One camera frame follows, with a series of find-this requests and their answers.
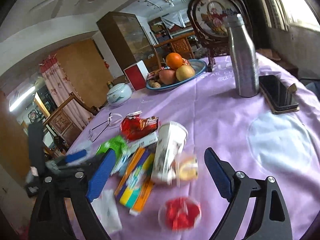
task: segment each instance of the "smartphone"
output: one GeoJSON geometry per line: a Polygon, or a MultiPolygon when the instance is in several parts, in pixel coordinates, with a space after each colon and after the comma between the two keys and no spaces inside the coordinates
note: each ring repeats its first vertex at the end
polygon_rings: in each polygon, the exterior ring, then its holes
{"type": "Polygon", "coordinates": [[[276,76],[260,76],[259,84],[263,94],[276,112],[275,114],[299,109],[298,102],[276,76]]]}

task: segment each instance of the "orange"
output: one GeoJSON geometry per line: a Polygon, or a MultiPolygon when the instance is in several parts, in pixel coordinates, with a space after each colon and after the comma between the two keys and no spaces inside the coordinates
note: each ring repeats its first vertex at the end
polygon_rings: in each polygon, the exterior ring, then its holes
{"type": "Polygon", "coordinates": [[[167,57],[165,58],[165,63],[169,68],[178,69],[182,66],[183,59],[180,54],[173,52],[167,55],[167,57]]]}

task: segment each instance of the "blue gripper pad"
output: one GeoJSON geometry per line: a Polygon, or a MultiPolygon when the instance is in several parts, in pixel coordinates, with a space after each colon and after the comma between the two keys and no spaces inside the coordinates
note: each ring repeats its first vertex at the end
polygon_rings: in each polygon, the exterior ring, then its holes
{"type": "Polygon", "coordinates": [[[216,184],[216,187],[221,195],[221,197],[231,201],[232,193],[232,183],[231,177],[228,176],[226,171],[221,165],[221,161],[212,148],[207,148],[204,152],[204,163],[207,166],[207,169],[216,184]]]}
{"type": "Polygon", "coordinates": [[[96,170],[88,183],[88,191],[86,194],[87,199],[91,203],[95,198],[100,196],[104,185],[106,184],[113,167],[116,165],[116,152],[109,149],[106,152],[106,157],[96,170]]]}
{"type": "Polygon", "coordinates": [[[84,156],[87,155],[87,151],[86,150],[82,150],[80,152],[76,152],[76,153],[73,153],[73,154],[69,154],[66,156],[66,158],[64,159],[64,161],[66,163],[71,163],[73,161],[76,161],[84,156]]]}

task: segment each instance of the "red cloth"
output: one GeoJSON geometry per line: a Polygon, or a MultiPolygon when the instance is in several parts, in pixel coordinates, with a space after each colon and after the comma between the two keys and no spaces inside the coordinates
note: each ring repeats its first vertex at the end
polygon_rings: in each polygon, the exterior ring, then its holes
{"type": "Polygon", "coordinates": [[[46,72],[49,68],[51,68],[56,63],[58,63],[58,60],[56,59],[55,56],[47,57],[43,62],[41,62],[41,64],[39,64],[40,73],[42,74],[42,73],[46,72]]]}

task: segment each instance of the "wooden chair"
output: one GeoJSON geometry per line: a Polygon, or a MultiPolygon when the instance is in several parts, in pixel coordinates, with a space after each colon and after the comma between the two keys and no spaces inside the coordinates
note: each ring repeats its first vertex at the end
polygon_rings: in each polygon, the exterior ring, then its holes
{"type": "MultiPolygon", "coordinates": [[[[45,121],[42,123],[43,127],[46,127],[47,124],[51,124],[55,131],[65,140],[68,145],[72,145],[73,142],[78,138],[81,133],[81,130],[70,120],[70,118],[64,113],[63,108],[70,103],[72,100],[75,100],[80,106],[85,110],[89,111],[91,114],[96,116],[98,111],[85,105],[74,93],[70,93],[70,97],[64,101],[45,121]]],[[[44,147],[44,150],[54,156],[56,149],[53,151],[50,150],[47,146],[44,147]]]]}
{"type": "Polygon", "coordinates": [[[191,31],[189,33],[184,33],[176,38],[163,41],[163,42],[159,43],[158,45],[153,46],[153,49],[154,49],[154,52],[156,55],[156,59],[158,62],[158,68],[161,68],[161,66],[165,66],[165,63],[160,61],[160,57],[157,54],[156,49],[160,48],[161,46],[164,46],[166,44],[170,44],[172,52],[176,52],[176,53],[180,54],[183,58],[194,59],[195,56],[193,55],[191,46],[188,41],[188,37],[191,35],[194,35],[194,34],[195,33],[193,31],[191,31]]]}

